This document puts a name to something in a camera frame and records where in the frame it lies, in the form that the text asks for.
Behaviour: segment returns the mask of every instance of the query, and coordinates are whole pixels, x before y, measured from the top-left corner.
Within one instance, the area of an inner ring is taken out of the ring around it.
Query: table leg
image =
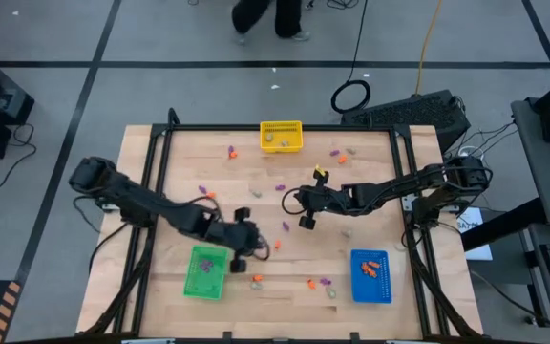
[[[530,224],[546,224],[540,198],[522,204],[495,219],[462,234],[464,251],[482,247],[509,234],[517,233]]]

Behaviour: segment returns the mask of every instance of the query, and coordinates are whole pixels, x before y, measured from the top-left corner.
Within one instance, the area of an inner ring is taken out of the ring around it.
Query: gray floor
[[[417,61],[436,0],[371,0],[359,50],[363,61]],[[86,61],[94,55],[114,0],[0,1],[0,61]],[[550,0],[531,0],[550,40]],[[233,0],[122,0],[103,61],[349,61],[361,7],[328,9],[318,0],[304,12],[313,32],[305,44],[278,39],[274,11],[248,36],[232,43]],[[521,0],[443,0],[426,60],[445,62],[548,62]],[[32,233],[54,164],[78,101],[87,68],[6,68],[4,72],[36,100],[37,154],[14,171],[0,189],[0,279],[14,278]],[[175,107],[184,123],[258,123],[295,118],[336,123],[332,92],[347,78],[338,68],[101,68],[96,72],[60,185],[37,249],[31,274],[8,340],[71,335],[75,329],[96,234],[73,210],[67,186],[71,170],[85,156],[115,160],[128,124],[165,121]],[[372,88],[371,104],[408,97],[415,69],[358,69]],[[539,97],[550,88],[550,69],[428,69],[421,92],[450,89],[461,96],[471,132],[511,121],[509,104]],[[342,95],[341,106],[359,95]],[[469,142],[481,144],[482,138]],[[0,178],[25,148],[9,149]],[[507,210],[536,196],[518,136],[503,140],[485,157],[496,171],[493,185],[477,204]],[[90,212],[94,221],[96,211]],[[521,286],[506,286],[528,303]],[[550,330],[524,325],[517,310],[476,284],[485,332],[498,338],[550,343]]]

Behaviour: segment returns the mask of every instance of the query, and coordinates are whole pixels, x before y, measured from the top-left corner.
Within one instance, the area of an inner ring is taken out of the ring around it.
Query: yellow cable
[[[432,23],[430,23],[430,28],[428,29],[428,33],[426,33],[426,38],[424,39],[424,46],[421,48],[421,57],[419,58],[419,69],[417,71],[417,85],[415,86],[416,96],[419,95],[419,86],[421,85],[421,72],[424,66],[424,55],[426,54],[426,46],[428,46],[428,41],[430,41],[430,35],[432,34],[432,29],[434,28],[434,24],[436,23],[436,17],[440,12],[440,5],[442,3],[443,3],[443,0],[438,0],[438,5],[436,5],[436,11],[432,16]]]

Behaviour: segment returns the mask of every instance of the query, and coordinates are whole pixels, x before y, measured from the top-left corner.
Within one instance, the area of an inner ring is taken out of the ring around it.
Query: plastic basket
[[[273,140],[267,141],[272,134]],[[295,153],[303,148],[303,123],[299,120],[266,121],[260,123],[260,147],[266,153]]]
[[[218,247],[194,246],[186,273],[183,295],[209,300],[220,300],[227,270],[228,250]],[[201,268],[203,261],[213,263],[209,272]]]
[[[379,263],[377,278],[362,271],[362,263]],[[355,302],[391,303],[391,280],[388,253],[382,250],[353,249],[351,251],[351,293]]]

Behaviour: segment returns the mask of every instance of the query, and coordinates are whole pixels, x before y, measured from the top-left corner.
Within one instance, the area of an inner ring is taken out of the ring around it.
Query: green basket
[[[228,250],[218,247],[192,247],[190,264],[183,286],[183,295],[209,300],[220,300],[224,286],[224,275],[227,270]],[[209,272],[201,268],[204,261],[211,261]]]

